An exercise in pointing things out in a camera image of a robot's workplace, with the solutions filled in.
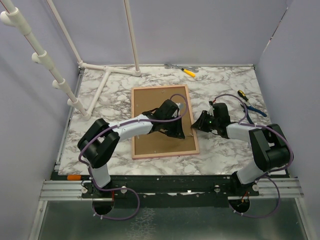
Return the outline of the pink picture frame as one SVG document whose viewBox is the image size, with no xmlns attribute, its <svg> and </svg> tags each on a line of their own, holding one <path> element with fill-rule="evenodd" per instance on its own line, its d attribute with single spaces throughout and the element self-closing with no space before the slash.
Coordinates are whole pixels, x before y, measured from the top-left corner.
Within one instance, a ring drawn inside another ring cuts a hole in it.
<svg viewBox="0 0 320 240">
<path fill-rule="evenodd" d="M 187 113 L 182 117 L 182 129 L 185 139 L 168 137 L 160 132 L 148 135 L 140 135 L 132 138 L 132 159 L 179 157 L 186 155 L 198 155 L 200 153 L 196 131 L 191 128 L 194 123 L 192 105 L 189 89 L 183 85 L 164 85 L 149 87 L 134 87 L 131 90 L 131 116 L 158 108 L 161 104 L 171 99 L 177 104 L 182 104 L 181 113 L 185 110 L 185 101 L 181 94 L 187 99 Z"/>
</svg>

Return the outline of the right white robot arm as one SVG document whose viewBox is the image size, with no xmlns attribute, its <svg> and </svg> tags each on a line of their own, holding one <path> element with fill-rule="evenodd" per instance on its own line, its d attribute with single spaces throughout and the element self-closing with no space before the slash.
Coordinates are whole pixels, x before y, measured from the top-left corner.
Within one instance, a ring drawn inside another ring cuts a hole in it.
<svg viewBox="0 0 320 240">
<path fill-rule="evenodd" d="M 216 131 L 222 138 L 250 144 L 253 160 L 231 175 L 229 189 L 236 196 L 246 192 L 248 185 L 257 179 L 272 171 L 280 171 L 293 161 L 293 151 L 279 125 L 232 122 L 225 103 L 210 102 L 210 111 L 202 111 L 191 127 L 206 133 Z"/>
</svg>

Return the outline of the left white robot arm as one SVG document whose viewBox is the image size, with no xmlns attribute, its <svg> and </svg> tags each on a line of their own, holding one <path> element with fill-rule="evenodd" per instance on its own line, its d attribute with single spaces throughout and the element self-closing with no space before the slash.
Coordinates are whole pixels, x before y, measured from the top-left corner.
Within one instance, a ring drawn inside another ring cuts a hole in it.
<svg viewBox="0 0 320 240">
<path fill-rule="evenodd" d="M 78 160 L 84 163 L 89 175 L 94 180 L 93 191 L 97 196 L 106 197 L 111 190 L 111 177 L 108 161 L 111 159 L 118 143 L 140 135 L 155 132 L 170 138 L 184 139 L 182 128 L 184 103 L 165 100 L 158 108 L 144 111 L 138 116 L 108 123 L 97 119 L 77 144 L 80 154 Z"/>
</svg>

